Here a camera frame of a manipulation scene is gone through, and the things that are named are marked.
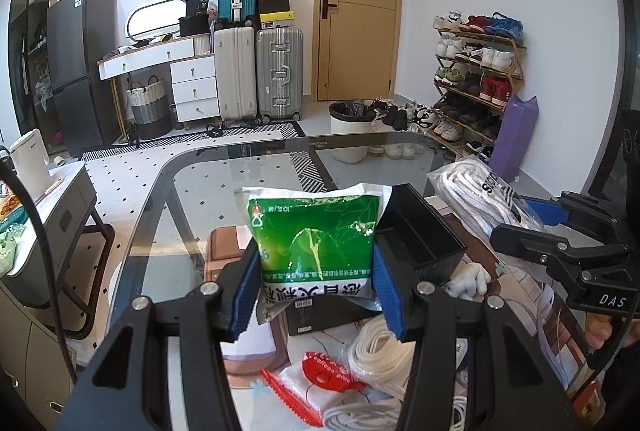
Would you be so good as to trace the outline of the person right hand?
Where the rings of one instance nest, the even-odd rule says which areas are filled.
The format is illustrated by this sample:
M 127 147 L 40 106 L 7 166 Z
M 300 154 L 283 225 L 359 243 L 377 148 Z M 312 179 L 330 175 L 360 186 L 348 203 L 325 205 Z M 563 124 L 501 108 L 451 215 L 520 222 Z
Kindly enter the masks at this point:
M 605 341 L 610 339 L 613 333 L 611 316 L 588 313 L 585 321 L 585 339 L 593 349 L 601 349 Z M 623 343 L 623 347 L 631 347 L 639 341 L 640 321 L 632 322 L 630 332 Z

